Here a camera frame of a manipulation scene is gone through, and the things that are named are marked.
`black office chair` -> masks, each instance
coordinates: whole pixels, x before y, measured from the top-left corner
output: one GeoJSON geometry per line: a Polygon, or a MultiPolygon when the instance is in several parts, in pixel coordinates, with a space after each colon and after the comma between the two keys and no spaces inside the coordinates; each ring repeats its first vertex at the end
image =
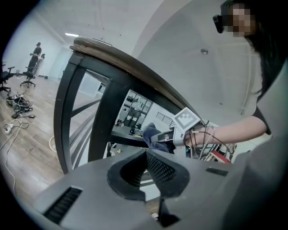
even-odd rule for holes
{"type": "Polygon", "coordinates": [[[23,74],[24,74],[25,76],[27,76],[26,79],[28,79],[28,80],[23,81],[23,82],[20,84],[20,86],[22,86],[23,84],[28,84],[27,88],[29,88],[29,87],[30,87],[30,84],[31,84],[31,85],[34,85],[34,87],[35,87],[36,84],[34,84],[33,82],[30,81],[32,78],[35,78],[35,76],[33,75],[33,71],[34,71],[35,68],[33,68],[33,67],[26,67],[26,68],[27,68],[27,72],[23,72],[23,74]]]}
{"type": "Polygon", "coordinates": [[[129,135],[133,136],[135,134],[135,126],[132,126],[129,135]]]}
{"type": "Polygon", "coordinates": [[[36,84],[34,84],[33,82],[31,82],[30,80],[33,78],[35,78],[36,74],[37,74],[37,71],[38,69],[40,68],[43,60],[45,58],[45,54],[42,54],[41,55],[41,58],[37,61],[36,65],[34,67],[26,67],[27,68],[27,72],[23,72],[24,75],[27,76],[26,81],[23,81],[20,86],[22,86],[23,84],[28,84],[27,88],[30,87],[30,84],[31,85],[34,85],[34,87],[36,86],[36,84]]]}
{"type": "Polygon", "coordinates": [[[7,81],[10,77],[13,77],[14,74],[11,74],[11,69],[13,69],[13,68],[15,68],[15,67],[14,67],[14,66],[9,67],[9,68],[8,68],[8,69],[9,69],[9,72],[4,71],[4,72],[1,73],[1,76],[0,76],[0,84],[2,84],[2,86],[0,87],[0,92],[1,92],[1,91],[7,92],[7,93],[8,93],[8,94],[7,94],[8,96],[9,96],[9,94],[10,94],[10,92],[11,92],[11,88],[4,86],[4,84],[7,84],[6,81],[7,81]]]}

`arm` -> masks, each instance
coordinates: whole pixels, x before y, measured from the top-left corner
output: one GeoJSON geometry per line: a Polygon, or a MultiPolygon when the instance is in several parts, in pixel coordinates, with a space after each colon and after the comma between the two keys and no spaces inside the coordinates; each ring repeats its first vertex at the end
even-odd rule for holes
{"type": "MultiPolygon", "coordinates": [[[[243,119],[237,123],[226,125],[223,127],[215,128],[214,136],[224,142],[225,144],[230,143],[238,143],[251,140],[253,138],[259,137],[263,135],[267,130],[265,123],[257,117],[251,116],[246,119],[243,119]]],[[[213,129],[208,128],[207,132],[213,135],[213,129]]],[[[192,145],[203,144],[204,133],[192,133],[192,145]]],[[[210,137],[209,134],[206,133],[205,141],[210,137]]],[[[187,135],[186,143],[191,145],[190,136],[187,135]]],[[[220,144],[218,140],[214,138],[210,138],[209,144],[220,144]]]]}

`black hair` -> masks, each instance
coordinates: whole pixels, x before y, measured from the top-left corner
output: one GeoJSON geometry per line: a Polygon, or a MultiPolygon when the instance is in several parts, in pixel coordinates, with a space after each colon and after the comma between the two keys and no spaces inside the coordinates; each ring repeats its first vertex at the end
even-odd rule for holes
{"type": "Polygon", "coordinates": [[[262,91],[263,94],[279,74],[287,57],[284,35],[279,33],[281,28],[277,27],[277,23],[281,23],[281,20],[276,20],[272,16],[271,5],[263,5],[261,1],[227,0],[222,6],[229,8],[236,3],[243,4],[245,8],[250,9],[251,15],[255,15],[256,31],[244,38],[260,56],[262,89],[256,93],[262,91]]]}

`woman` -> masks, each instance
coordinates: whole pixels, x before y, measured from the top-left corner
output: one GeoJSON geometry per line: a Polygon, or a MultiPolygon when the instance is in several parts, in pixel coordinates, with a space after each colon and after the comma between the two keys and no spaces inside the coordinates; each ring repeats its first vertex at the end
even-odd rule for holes
{"type": "MultiPolygon", "coordinates": [[[[261,59],[262,89],[261,96],[271,86],[280,72],[287,57],[286,34],[281,31],[280,23],[284,21],[281,7],[263,5],[264,1],[228,0],[221,5],[223,23],[236,36],[243,36],[250,46],[259,54],[261,59]]],[[[261,112],[256,109],[255,113],[242,121],[212,130],[207,128],[209,134],[214,134],[223,143],[237,143],[251,140],[264,133],[270,134],[269,127],[261,112]]],[[[195,133],[186,139],[186,144],[195,146],[205,143],[210,135],[195,133]]],[[[215,138],[210,138],[209,143],[220,144],[215,138]]]]}
{"type": "Polygon", "coordinates": [[[42,49],[41,49],[40,46],[41,46],[41,43],[38,42],[36,44],[36,48],[35,48],[34,52],[32,54],[30,54],[30,55],[32,55],[32,57],[31,57],[31,60],[29,62],[28,67],[33,67],[34,68],[34,66],[36,65],[36,63],[37,63],[37,61],[39,59],[38,57],[41,55],[41,52],[42,52],[42,49]]]}

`power strip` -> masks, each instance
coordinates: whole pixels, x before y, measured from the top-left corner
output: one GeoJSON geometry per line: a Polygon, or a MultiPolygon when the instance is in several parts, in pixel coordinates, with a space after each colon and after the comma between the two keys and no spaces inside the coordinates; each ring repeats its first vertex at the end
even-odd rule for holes
{"type": "Polygon", "coordinates": [[[5,129],[5,134],[9,135],[12,132],[12,129],[14,127],[14,124],[8,124],[8,127],[6,127],[5,129]]]}

